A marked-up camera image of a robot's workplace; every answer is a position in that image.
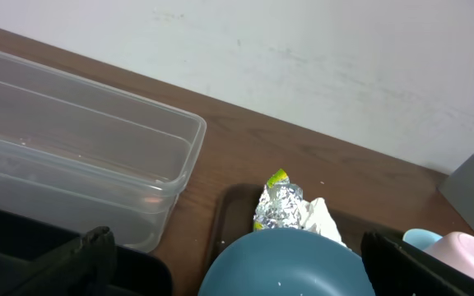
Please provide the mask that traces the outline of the dark blue bowl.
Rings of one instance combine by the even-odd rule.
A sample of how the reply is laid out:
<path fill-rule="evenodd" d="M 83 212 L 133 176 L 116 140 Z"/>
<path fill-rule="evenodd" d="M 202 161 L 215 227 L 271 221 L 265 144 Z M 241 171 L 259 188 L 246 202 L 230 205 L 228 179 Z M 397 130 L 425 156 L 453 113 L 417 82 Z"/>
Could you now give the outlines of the dark blue bowl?
<path fill-rule="evenodd" d="M 230 244 L 212 263 L 202 296 L 374 296 L 359 255 L 297 229 L 267 229 Z"/>

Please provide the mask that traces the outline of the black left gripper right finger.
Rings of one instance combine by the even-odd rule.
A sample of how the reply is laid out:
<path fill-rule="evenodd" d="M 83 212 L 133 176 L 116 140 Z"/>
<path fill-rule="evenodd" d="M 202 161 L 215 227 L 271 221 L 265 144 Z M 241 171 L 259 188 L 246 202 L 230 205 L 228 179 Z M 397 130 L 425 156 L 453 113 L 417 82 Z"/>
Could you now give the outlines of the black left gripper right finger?
<path fill-rule="evenodd" d="M 474 296 L 474 279 L 397 238 L 366 232 L 361 258 L 377 296 Z"/>

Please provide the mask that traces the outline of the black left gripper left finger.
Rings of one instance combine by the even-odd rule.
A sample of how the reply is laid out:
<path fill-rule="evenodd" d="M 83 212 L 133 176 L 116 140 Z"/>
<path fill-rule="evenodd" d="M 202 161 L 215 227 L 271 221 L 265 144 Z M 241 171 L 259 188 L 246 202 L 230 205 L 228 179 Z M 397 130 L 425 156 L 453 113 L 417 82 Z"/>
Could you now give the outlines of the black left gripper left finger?
<path fill-rule="evenodd" d="M 47 252 L 29 264 L 11 295 L 102 295 L 114 275 L 113 232 L 98 227 Z"/>

